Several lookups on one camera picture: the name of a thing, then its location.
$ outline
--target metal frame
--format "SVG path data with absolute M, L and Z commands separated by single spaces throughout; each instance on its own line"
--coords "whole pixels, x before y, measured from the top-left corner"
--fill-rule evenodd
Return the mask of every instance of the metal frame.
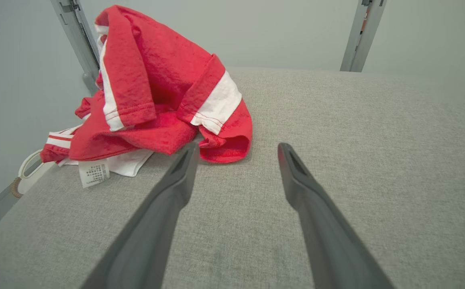
M 359 46 L 357 46 L 357 51 L 352 61 L 350 71 L 361 72 L 363 70 L 363 66 L 365 66 L 368 52 L 372 46 L 375 33 L 377 32 L 377 27 L 379 27 L 379 23 L 383 17 L 384 7 L 387 2 L 388 0 L 374 0 L 374 2 L 370 5 L 370 14 L 366 20 L 363 36 L 359 41 Z
M 51 0 L 58 19 L 83 69 L 82 80 L 93 95 L 97 92 L 98 52 L 95 41 L 89 38 L 90 27 L 77 0 Z
M 387 0 L 359 0 L 340 71 L 363 71 L 363 66 L 372 46 L 377 27 L 379 27 L 379 23 L 381 22 L 386 2 Z M 370 13 L 368 14 L 363 34 L 360 35 L 368 9 Z
M 354 55 L 356 54 L 357 42 L 359 41 L 359 33 L 363 27 L 363 21 L 365 19 L 368 5 L 365 5 L 366 0 L 359 0 L 357 5 L 356 13 L 354 15 L 354 22 L 352 22 L 352 29 L 350 30 L 349 40 L 343 55 L 343 61 L 341 62 L 340 71 L 350 71 L 352 62 L 354 61 Z

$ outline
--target white wall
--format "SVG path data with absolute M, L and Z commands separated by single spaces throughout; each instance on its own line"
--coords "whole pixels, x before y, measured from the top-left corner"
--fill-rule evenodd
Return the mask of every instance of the white wall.
M 363 73 L 465 81 L 465 0 L 388 0 Z
M 92 24 L 114 4 L 142 12 L 216 53 L 225 65 L 339 71 L 358 0 L 80 2 Z
M 81 75 L 50 2 L 0 0 L 0 193 L 49 131 L 80 123 Z

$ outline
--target gray table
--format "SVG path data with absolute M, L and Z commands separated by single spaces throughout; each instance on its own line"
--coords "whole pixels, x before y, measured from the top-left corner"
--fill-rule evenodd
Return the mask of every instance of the gray table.
M 290 143 L 397 287 L 465 287 L 465 84 L 230 68 L 253 118 L 246 159 L 201 162 L 166 288 L 311 288 L 277 144 Z M 80 286 L 174 160 L 82 189 L 51 169 L 0 223 L 0 288 Z

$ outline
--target care label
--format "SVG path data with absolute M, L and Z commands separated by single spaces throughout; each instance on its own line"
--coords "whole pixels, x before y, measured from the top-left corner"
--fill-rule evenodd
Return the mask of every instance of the care label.
M 109 165 L 107 159 L 98 161 L 80 161 L 79 176 L 82 187 L 87 188 L 109 179 Z

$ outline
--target stitching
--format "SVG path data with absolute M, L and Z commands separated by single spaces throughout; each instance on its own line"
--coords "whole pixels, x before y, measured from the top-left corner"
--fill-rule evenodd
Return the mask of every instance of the stitching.
M 203 119 L 203 120 L 209 120 L 209 121 L 211 121 L 212 123 L 214 123 L 214 124 L 216 124 L 217 126 L 219 126 L 220 128 L 222 128 L 222 126 L 220 126 L 218 123 L 216 123 L 216 122 L 214 122 L 214 121 L 212 121 L 212 120 L 210 120 L 210 119 L 205 119 L 205 118 L 199 117 L 199 116 L 195 116 L 195 117 L 200 118 L 200 119 Z
M 71 138 L 66 138 L 66 137 L 60 137 L 57 135 L 49 135 L 50 139 L 59 139 L 59 140 L 64 140 L 64 141 L 71 141 Z
M 221 124 L 222 124 L 222 126 L 224 125 L 224 123 L 223 123 L 223 122 L 221 122 L 219 119 L 216 119 L 216 118 L 214 118 L 214 117 L 205 116 L 205 115 L 203 115 L 203 116 L 204 116 L 204 117 L 207 117 L 207 118 L 212 118 L 212 119 L 215 119 L 216 121 L 218 121 L 219 123 L 221 123 Z
M 43 148 L 43 150 L 51 151 L 51 152 L 53 152 L 55 154 L 63 155 L 65 157 L 69 156 L 70 149 L 58 147 L 58 146 L 55 146 L 54 144 L 51 144 L 51 146 L 53 146 L 53 148 L 47 148 L 47 149 Z
M 62 138 L 62 139 L 72 139 L 73 138 L 73 134 L 62 134 L 61 136 L 59 135 L 53 135 L 53 133 L 49 133 L 49 137 L 59 137 L 59 138 Z
M 123 110 L 121 110 L 120 112 L 118 110 L 113 110 L 112 112 L 109 112 L 107 114 L 104 114 L 104 118 L 106 118 L 106 116 L 112 114 L 112 113 L 115 113 L 115 112 L 118 112 L 117 115 L 115 115 L 114 117 L 112 118 L 109 118 L 109 119 L 106 119 L 106 121 L 108 120 L 111 120 L 111 119 L 114 119 L 115 117 L 119 117 L 119 116 L 126 116 L 126 115 L 130 115 L 130 114 L 133 114 L 133 113 L 137 113 L 137 112 L 140 112 L 142 110 L 144 110 L 145 108 L 149 108 L 150 106 L 152 106 L 152 104 L 143 104 L 141 106 L 135 106 L 133 108 L 126 108 L 124 109 L 125 111 L 122 112 Z

